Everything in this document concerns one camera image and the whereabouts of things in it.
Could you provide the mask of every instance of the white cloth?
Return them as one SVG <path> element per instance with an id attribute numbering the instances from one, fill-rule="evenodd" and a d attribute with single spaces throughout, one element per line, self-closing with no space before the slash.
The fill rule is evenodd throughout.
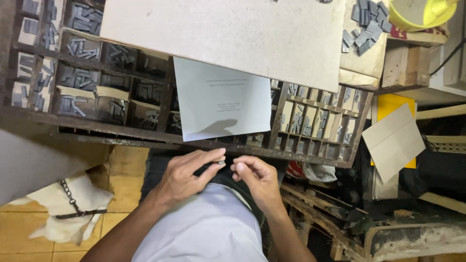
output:
<path id="1" fill-rule="evenodd" d="M 162 217 L 133 262 L 266 262 L 259 224 L 233 189 L 209 183 Z"/>

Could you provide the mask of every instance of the person's right hand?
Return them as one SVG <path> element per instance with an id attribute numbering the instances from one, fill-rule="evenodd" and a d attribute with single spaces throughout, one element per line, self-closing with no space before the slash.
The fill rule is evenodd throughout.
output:
<path id="1" fill-rule="evenodd" d="M 234 171 L 233 179 L 246 183 L 266 217 L 284 209 L 275 167 L 253 156 L 241 156 L 233 159 L 233 163 L 230 167 Z"/>

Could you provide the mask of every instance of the yellow bucket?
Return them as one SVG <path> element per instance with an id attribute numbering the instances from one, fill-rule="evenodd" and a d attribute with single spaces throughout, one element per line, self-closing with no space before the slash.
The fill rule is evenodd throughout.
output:
<path id="1" fill-rule="evenodd" d="M 439 15 L 437 17 L 437 19 L 434 20 L 434 22 L 432 22 L 431 24 L 429 24 L 429 25 L 416 25 L 416 24 L 413 24 L 413 23 L 409 22 L 405 18 L 403 18 L 395 10 L 395 8 L 391 4 L 391 0 L 390 0 L 390 16 L 389 16 L 389 20 L 390 20 L 390 23 L 395 25 L 400 30 L 403 30 L 403 31 L 406 31 L 406 32 L 415 32 L 415 31 L 425 30 L 425 29 L 428 29 L 428 28 L 434 28 L 434 27 L 437 27 L 437 26 L 439 26 L 441 24 L 444 24 L 445 22 L 447 22 L 453 16 L 455 11 L 456 11 L 456 3 L 450 5 L 445 10 L 445 12 L 443 14 Z"/>

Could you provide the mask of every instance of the wooden crate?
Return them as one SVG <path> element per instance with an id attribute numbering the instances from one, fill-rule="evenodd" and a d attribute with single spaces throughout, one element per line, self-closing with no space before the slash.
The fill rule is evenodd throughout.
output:
<path id="1" fill-rule="evenodd" d="M 299 86 L 296 94 L 291 94 L 289 86 L 292 84 L 272 80 L 271 93 L 274 95 L 271 99 L 271 131 L 183 142 L 181 130 L 176 128 L 176 125 L 173 126 L 174 116 L 179 115 L 173 58 L 135 50 L 135 61 L 131 64 L 119 67 L 110 63 L 106 56 L 110 48 L 109 43 L 102 41 L 99 36 L 67 27 L 72 16 L 73 2 L 82 4 L 89 2 L 84 0 L 55 0 L 55 5 L 63 4 L 62 13 L 57 14 L 57 19 L 61 19 L 57 28 L 60 36 L 54 48 L 45 49 L 38 39 L 46 33 L 45 10 L 49 1 L 41 0 L 42 9 L 38 14 L 22 11 L 23 0 L 0 3 L 1 114 L 12 114 L 36 122 L 57 125 L 58 136 L 79 141 L 178 150 L 225 147 L 233 154 L 252 154 L 337 167 L 352 165 L 372 93 L 356 90 L 350 86 L 341 86 L 339 94 Z M 90 2 L 94 3 L 94 9 L 104 12 L 104 1 Z M 34 42 L 19 41 L 25 18 L 39 21 Z M 99 47 L 100 57 L 86 60 L 70 55 L 66 44 L 73 38 L 85 38 L 91 46 Z M 34 58 L 30 80 L 18 77 L 20 53 Z M 152 66 L 151 70 L 146 68 L 148 60 Z M 49 106 L 43 112 L 39 112 L 33 102 L 34 88 L 37 87 L 42 64 L 48 65 L 50 61 L 55 62 L 55 75 L 49 96 L 45 94 L 42 96 L 47 98 L 45 103 Z M 122 84 L 115 89 L 119 90 L 120 94 L 128 96 L 124 115 L 115 118 L 110 112 L 109 103 L 117 100 L 98 96 L 96 93 L 92 93 L 94 99 L 90 99 L 86 105 L 78 106 L 86 110 L 86 117 L 81 117 L 79 114 L 64 114 L 60 109 L 63 91 L 58 87 L 63 85 L 62 76 L 66 66 L 95 71 L 97 86 L 104 84 L 108 86 L 106 80 L 108 75 L 122 77 Z M 153 90 L 157 89 L 159 92 L 157 98 L 151 99 L 140 94 L 138 91 L 140 86 L 147 84 L 152 85 Z M 23 108 L 15 107 L 12 103 L 12 95 L 18 93 L 18 86 L 21 85 L 28 86 L 28 98 Z M 358 103 L 354 103 L 355 97 L 358 97 Z M 142 124 L 144 113 L 149 110 L 159 111 L 156 125 Z M 303 116 L 301 129 L 292 133 L 286 130 L 286 125 L 292 125 L 293 116 L 297 113 Z M 328 118 L 322 126 L 320 126 L 320 113 L 327 115 Z M 282 124 L 283 114 L 286 122 Z M 314 132 L 311 136 L 303 134 L 306 116 L 309 117 L 309 125 L 314 129 L 321 129 L 320 137 Z"/>

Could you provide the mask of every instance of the chain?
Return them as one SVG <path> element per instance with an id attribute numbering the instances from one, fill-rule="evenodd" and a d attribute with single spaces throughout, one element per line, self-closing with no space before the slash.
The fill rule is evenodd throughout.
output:
<path id="1" fill-rule="evenodd" d="M 62 179 L 62 180 L 60 180 L 60 184 L 62 185 L 63 190 L 65 190 L 65 193 L 69 198 L 69 203 L 71 205 L 76 203 L 76 200 L 71 196 L 71 191 L 69 190 L 68 185 L 66 184 L 66 181 L 64 179 Z"/>

